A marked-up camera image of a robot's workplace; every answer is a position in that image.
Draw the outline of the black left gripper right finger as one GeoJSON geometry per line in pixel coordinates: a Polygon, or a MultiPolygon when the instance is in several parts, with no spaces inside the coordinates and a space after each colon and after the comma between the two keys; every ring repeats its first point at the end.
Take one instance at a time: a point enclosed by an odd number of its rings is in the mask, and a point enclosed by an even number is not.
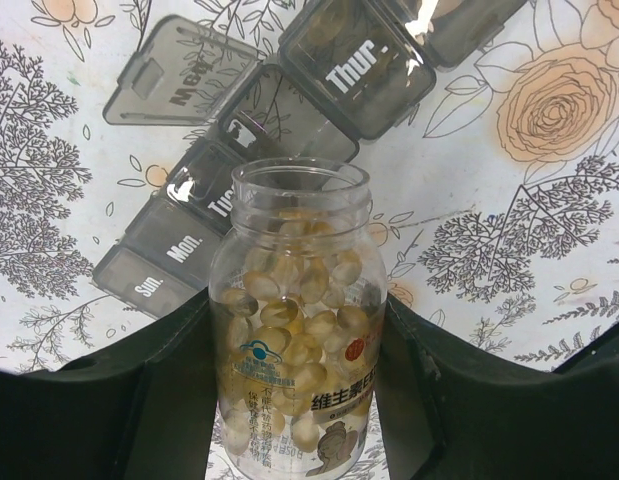
{"type": "Polygon", "coordinates": [[[375,393],[393,479],[619,479],[619,324],[543,373],[389,298],[375,393]]]}

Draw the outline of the clear pill bottle gold capsules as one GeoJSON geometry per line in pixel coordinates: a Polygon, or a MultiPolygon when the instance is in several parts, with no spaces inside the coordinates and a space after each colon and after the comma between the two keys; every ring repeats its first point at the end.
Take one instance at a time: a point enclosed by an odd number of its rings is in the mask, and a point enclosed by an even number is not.
{"type": "Polygon", "coordinates": [[[368,174],[275,158],[233,173],[211,264],[223,447],[250,479],[336,479],[367,436],[387,275],[368,174]]]}

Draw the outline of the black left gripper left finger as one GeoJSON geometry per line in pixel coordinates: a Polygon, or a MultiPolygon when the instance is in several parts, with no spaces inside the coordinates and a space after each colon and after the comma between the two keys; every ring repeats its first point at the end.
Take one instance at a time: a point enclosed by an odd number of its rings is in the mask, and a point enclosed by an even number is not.
{"type": "Polygon", "coordinates": [[[56,372],[0,371],[0,479],[202,479],[215,409],[202,291],[56,372]]]}

